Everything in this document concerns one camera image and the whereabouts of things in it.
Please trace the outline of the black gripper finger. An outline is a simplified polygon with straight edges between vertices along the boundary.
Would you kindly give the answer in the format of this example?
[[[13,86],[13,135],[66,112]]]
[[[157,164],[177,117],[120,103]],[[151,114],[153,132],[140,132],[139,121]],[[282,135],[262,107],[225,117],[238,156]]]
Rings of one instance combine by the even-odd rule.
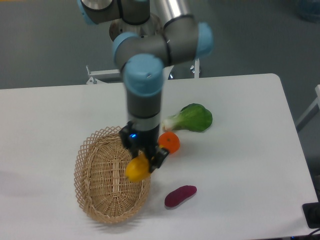
[[[169,150],[165,147],[156,146],[153,155],[149,159],[149,173],[159,169],[169,154]]]
[[[129,150],[132,157],[136,157],[137,156],[136,134],[132,133],[129,127],[123,127],[119,131],[119,136],[121,138],[123,147]]]

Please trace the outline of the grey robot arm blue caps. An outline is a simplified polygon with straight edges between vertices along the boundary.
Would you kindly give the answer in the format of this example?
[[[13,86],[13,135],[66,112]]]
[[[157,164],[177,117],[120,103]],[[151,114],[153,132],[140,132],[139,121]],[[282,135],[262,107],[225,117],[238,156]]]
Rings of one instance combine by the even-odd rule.
[[[128,122],[119,134],[133,157],[144,153],[152,173],[169,154],[158,145],[163,70],[209,55],[212,29],[196,22],[185,0],[156,1],[160,29],[153,24],[148,0],[80,0],[78,7],[89,24],[124,23],[112,44],[127,101]]]

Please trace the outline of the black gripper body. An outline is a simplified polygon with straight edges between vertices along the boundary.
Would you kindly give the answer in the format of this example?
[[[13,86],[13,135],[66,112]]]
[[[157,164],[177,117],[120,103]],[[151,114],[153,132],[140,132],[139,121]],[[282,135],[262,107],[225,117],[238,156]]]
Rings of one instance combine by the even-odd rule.
[[[132,133],[136,134],[136,156],[132,156],[132,158],[137,157],[140,151],[145,154],[146,158],[151,158],[155,147],[158,145],[160,126],[157,125],[151,130],[140,131],[134,128],[132,121],[129,121],[124,127],[129,127]]]

